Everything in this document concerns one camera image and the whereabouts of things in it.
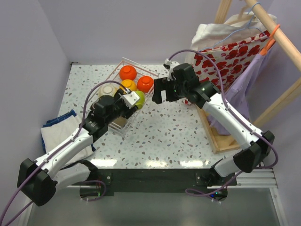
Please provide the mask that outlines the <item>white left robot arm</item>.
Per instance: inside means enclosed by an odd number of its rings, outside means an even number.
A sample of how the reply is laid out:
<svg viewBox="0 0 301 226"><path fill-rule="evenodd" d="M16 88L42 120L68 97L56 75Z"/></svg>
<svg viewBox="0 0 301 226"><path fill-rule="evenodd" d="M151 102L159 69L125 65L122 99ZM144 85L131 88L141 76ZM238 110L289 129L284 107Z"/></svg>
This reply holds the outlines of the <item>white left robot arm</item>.
<svg viewBox="0 0 301 226"><path fill-rule="evenodd" d="M49 153L32 161L25 159L19 169L17 187L37 206L45 205L55 194L59 182L54 179L64 165L81 150L104 135L118 117L129 118L137 110L140 97L130 94L102 96L91 105L88 116L66 140Z"/></svg>

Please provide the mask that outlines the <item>yellow orange bowl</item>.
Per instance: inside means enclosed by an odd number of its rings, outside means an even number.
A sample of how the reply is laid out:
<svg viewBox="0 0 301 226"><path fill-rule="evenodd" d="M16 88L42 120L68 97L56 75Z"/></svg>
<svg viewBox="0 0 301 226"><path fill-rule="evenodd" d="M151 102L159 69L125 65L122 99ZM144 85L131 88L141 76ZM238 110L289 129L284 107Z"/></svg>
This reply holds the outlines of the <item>yellow orange bowl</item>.
<svg viewBox="0 0 301 226"><path fill-rule="evenodd" d="M137 85L133 80L126 79L126 80L123 80L121 82L121 84L124 87L126 87L127 89L131 90L131 91L137 91L138 90Z"/></svg>

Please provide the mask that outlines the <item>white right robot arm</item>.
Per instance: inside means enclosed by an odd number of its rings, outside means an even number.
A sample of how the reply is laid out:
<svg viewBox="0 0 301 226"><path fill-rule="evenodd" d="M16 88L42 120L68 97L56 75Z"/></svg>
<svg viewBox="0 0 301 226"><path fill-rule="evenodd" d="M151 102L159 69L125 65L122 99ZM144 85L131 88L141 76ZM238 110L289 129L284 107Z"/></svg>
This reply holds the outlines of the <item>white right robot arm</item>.
<svg viewBox="0 0 301 226"><path fill-rule="evenodd" d="M168 62L167 77L155 79L152 101L156 104L188 99L198 108L214 117L236 140L241 151L233 157L220 160L212 166L210 181L220 185L226 177L237 171L252 172L270 153L275 136L263 132L246 120L210 81L200 82L193 67Z"/></svg>

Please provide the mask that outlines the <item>lime green bowl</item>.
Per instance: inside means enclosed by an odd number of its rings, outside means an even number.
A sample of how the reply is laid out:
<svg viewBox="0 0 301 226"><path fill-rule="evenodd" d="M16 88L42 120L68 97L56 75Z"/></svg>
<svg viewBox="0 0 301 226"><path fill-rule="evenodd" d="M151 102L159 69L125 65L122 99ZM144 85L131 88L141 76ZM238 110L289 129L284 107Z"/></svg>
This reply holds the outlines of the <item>lime green bowl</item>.
<svg viewBox="0 0 301 226"><path fill-rule="evenodd" d="M142 109L145 102L145 95L142 91L136 90L135 93L139 96L139 100L136 102L138 109Z"/></svg>

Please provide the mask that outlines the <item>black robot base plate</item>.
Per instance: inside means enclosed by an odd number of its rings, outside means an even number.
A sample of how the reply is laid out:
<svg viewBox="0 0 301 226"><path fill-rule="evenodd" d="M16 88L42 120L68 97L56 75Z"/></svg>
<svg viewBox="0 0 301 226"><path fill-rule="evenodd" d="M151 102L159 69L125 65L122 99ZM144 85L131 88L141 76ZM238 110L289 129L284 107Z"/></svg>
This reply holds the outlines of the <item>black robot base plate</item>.
<svg viewBox="0 0 301 226"><path fill-rule="evenodd" d="M98 169L88 176L79 186L82 198L97 197L105 192L106 196L115 193L183 193L187 188L197 189L204 193L221 187L230 181L229 186L236 186L237 180L226 178L210 178L210 169Z"/></svg>

